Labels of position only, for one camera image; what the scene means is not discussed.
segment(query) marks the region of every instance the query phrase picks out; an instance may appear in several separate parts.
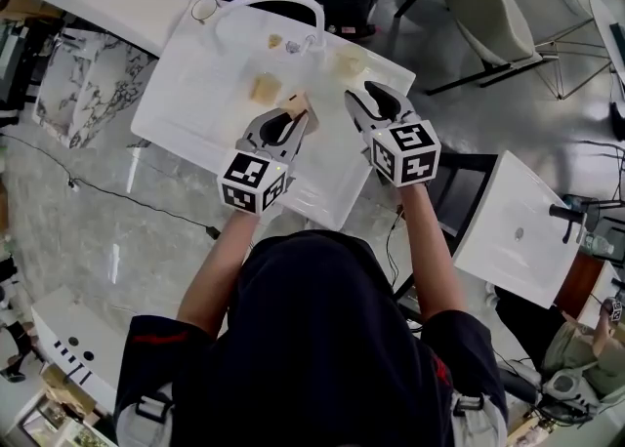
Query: sleeve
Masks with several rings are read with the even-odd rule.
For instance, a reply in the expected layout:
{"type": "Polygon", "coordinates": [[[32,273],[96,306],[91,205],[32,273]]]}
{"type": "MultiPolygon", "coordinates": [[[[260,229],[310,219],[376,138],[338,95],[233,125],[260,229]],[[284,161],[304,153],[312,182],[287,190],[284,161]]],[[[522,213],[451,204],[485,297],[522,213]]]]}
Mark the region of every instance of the sleeve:
{"type": "Polygon", "coordinates": [[[490,331],[481,322],[463,311],[443,311],[424,324],[421,341],[447,366],[455,389],[467,396],[490,396],[508,421],[490,331]]]}
{"type": "Polygon", "coordinates": [[[115,422],[128,405],[174,381],[211,343],[208,334],[186,322],[152,315],[134,317],[117,385],[115,422]]]}

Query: white backpack strap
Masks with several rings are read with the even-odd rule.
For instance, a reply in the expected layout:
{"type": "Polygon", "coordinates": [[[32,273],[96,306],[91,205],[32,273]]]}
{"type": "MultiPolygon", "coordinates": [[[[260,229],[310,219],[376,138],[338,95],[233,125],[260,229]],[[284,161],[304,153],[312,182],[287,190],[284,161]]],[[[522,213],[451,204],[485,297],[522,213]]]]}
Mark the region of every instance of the white backpack strap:
{"type": "Polygon", "coordinates": [[[485,395],[470,397],[454,391],[451,427],[455,447],[505,447],[508,438],[501,411],[485,395]]]}
{"type": "Polygon", "coordinates": [[[174,401],[172,384],[144,395],[126,407],[117,421],[119,447],[168,447],[172,438],[174,401]]]}

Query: curved white pipe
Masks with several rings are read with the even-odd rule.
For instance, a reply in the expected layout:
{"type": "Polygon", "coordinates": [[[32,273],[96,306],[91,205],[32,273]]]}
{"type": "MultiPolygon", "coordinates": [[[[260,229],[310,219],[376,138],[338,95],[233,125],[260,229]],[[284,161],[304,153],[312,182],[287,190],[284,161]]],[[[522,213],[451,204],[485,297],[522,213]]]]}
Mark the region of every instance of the curved white pipe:
{"type": "Polygon", "coordinates": [[[316,20],[316,39],[313,44],[310,44],[310,49],[311,51],[319,51],[325,46],[325,37],[323,36],[323,31],[325,29],[325,13],[323,12],[323,8],[321,7],[321,5],[319,5],[314,0],[232,0],[227,3],[226,6],[224,6],[220,11],[216,12],[215,15],[210,19],[210,21],[213,24],[214,28],[216,28],[219,20],[227,16],[232,10],[241,6],[249,6],[256,3],[265,3],[267,1],[286,1],[290,3],[298,3],[313,10],[316,20]]]}

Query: plastic bottle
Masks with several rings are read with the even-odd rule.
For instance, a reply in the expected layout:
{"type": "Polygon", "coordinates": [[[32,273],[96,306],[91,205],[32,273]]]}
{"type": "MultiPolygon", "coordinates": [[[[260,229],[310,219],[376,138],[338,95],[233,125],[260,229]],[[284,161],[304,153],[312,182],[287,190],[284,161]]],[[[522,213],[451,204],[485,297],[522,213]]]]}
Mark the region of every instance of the plastic bottle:
{"type": "Polygon", "coordinates": [[[607,239],[592,232],[588,232],[584,237],[582,249],[591,255],[610,256],[614,253],[614,246],[607,242],[607,239]]]}

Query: chair backrest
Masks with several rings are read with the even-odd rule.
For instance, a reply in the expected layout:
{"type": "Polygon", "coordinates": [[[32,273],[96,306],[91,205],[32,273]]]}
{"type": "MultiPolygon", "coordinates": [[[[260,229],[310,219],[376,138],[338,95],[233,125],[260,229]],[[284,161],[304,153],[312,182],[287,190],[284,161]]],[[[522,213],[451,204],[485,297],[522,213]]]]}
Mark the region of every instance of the chair backrest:
{"type": "Polygon", "coordinates": [[[445,3],[483,60],[501,65],[535,54],[531,31],[515,0],[445,0],[445,3]]]}

